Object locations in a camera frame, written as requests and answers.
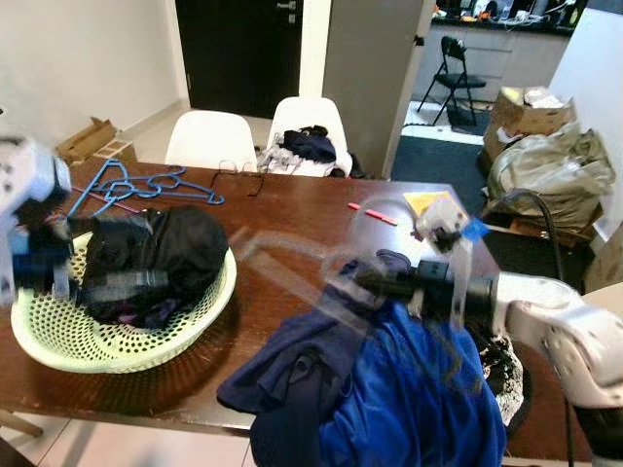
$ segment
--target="cardboard box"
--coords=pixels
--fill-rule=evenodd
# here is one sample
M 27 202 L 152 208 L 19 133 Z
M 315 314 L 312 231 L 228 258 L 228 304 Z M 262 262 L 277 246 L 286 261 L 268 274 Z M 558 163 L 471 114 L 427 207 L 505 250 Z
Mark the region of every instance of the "cardboard box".
M 612 234 L 586 270 L 587 292 L 623 282 L 623 224 Z
M 602 205 L 598 204 L 591 220 L 579 232 L 556 229 L 558 242 L 561 245 L 568 246 L 569 248 L 573 248 L 578 243 L 588 243 L 595 238 L 597 232 L 595 231 L 593 225 L 600 219 L 600 217 L 602 217 L 602 215 L 604 215 L 604 210 L 602 209 Z M 534 219 L 526 217 L 516 217 L 513 220 L 509 230 L 516 234 L 535 236 L 539 238 L 543 238 L 547 231 L 542 221 L 535 221 Z
M 500 141 L 497 130 L 502 127 L 508 136 L 529 134 L 552 134 L 564 124 L 576 120 L 575 106 L 571 99 L 559 109 L 533 108 L 524 102 L 524 94 L 531 88 L 502 88 L 495 100 L 491 123 L 483 136 L 486 155 L 482 166 L 494 163 L 508 143 Z
M 56 151 L 67 163 L 83 162 L 108 144 L 117 133 L 110 120 L 91 117 L 92 125 L 66 139 Z
M 136 152 L 132 143 L 121 139 L 113 139 L 98 150 L 94 156 L 104 159 L 115 158 L 121 162 L 136 162 Z

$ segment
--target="cable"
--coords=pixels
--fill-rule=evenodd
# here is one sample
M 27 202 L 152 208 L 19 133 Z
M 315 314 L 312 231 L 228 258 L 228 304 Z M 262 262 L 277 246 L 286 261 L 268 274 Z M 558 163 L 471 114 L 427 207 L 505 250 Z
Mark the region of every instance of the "cable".
M 505 196 L 498 199 L 492 206 L 488 206 L 483 210 L 483 214 L 481 219 L 487 217 L 496 207 L 500 204 L 508 205 L 510 202 L 514 201 L 517 198 L 529 198 L 543 214 L 543 219 L 545 220 L 545 226 L 547 228 L 547 233 L 549 235 L 549 240 L 552 245 L 552 250 L 554 253 L 554 262 L 556 265 L 556 275 L 558 279 L 562 282 L 565 281 L 565 273 L 563 271 L 563 260 L 561 258 L 561 249 L 558 242 L 558 236 L 556 235 L 556 230 L 554 226 L 554 219 L 552 218 L 552 213 L 550 212 L 547 204 L 543 200 L 542 197 L 538 195 L 538 193 L 533 192 L 531 190 L 516 188 L 508 192 Z M 573 445 L 573 436 L 571 432 L 571 408 L 570 404 L 565 397 L 565 436 L 567 438 L 567 459 L 568 459 L 568 467 L 573 467 L 574 458 L 575 458 L 575 449 Z
M 554 264 L 556 266 L 556 275 L 560 281 L 565 281 L 565 273 L 563 271 L 563 260 L 561 257 L 561 250 L 558 242 L 558 236 L 556 235 L 556 229 L 554 226 L 554 219 L 552 218 L 552 213 L 550 212 L 547 204 L 542 197 L 538 195 L 538 193 L 533 192 L 531 190 L 526 190 L 523 188 L 515 188 L 508 192 L 505 196 L 498 199 L 492 206 L 487 206 L 482 215 L 481 219 L 486 218 L 489 214 L 491 214 L 500 204 L 508 205 L 512 201 L 517 198 L 529 198 L 536 206 L 540 209 L 543 214 L 543 218 L 545 219 L 545 226 L 547 228 L 547 234 L 549 236 L 550 242 L 552 244 L 552 250 L 554 253 Z
M 561 8 L 565 7 L 566 5 L 570 5 L 567 2 L 562 3 L 561 5 L 559 5 L 558 7 L 552 8 L 551 10 L 546 11 L 545 13 L 543 13 L 543 15 L 547 15 L 548 13 L 552 13 L 552 12 L 556 12 L 557 10 L 560 10 Z

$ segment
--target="door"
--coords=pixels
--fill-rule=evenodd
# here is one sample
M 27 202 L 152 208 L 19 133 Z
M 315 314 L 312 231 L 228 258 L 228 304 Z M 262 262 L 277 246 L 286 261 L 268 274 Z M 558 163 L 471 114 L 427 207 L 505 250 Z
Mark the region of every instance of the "door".
M 272 118 L 298 95 L 304 0 L 176 0 L 191 106 Z

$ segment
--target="white plastic chair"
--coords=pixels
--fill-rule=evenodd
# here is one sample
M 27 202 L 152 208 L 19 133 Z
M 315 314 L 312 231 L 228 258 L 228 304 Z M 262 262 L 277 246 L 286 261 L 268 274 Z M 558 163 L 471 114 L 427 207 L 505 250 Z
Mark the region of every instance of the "white plastic chair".
M 267 147 L 273 146 L 275 134 L 288 129 L 320 125 L 327 128 L 327 137 L 336 151 L 345 153 L 347 137 L 335 103 L 326 97 L 286 97 L 276 106 Z
M 177 119 L 165 162 L 257 172 L 251 128 L 246 120 L 208 110 L 193 110 Z

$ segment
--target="dark blue garment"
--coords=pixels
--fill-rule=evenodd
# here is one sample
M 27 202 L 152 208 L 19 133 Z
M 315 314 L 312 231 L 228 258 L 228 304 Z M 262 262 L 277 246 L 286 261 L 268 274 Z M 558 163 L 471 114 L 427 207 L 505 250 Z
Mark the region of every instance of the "dark blue garment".
M 506 435 L 466 331 L 385 304 L 352 387 L 320 429 L 323 465 L 498 466 Z
M 393 271 L 411 266 L 399 253 L 380 250 L 377 256 Z M 351 261 L 340 275 L 351 278 L 367 268 Z M 365 325 L 373 312 L 328 285 L 318 307 L 335 309 L 335 304 L 363 318 Z M 251 426 L 258 466 L 320 465 L 320 422 L 333 413 L 366 334 L 319 309 L 285 319 L 266 345 L 221 384 L 219 402 L 258 414 Z
M 306 127 L 301 131 L 285 131 L 281 147 L 314 162 L 329 163 L 336 159 L 335 148 L 327 138 L 326 128 L 322 126 Z

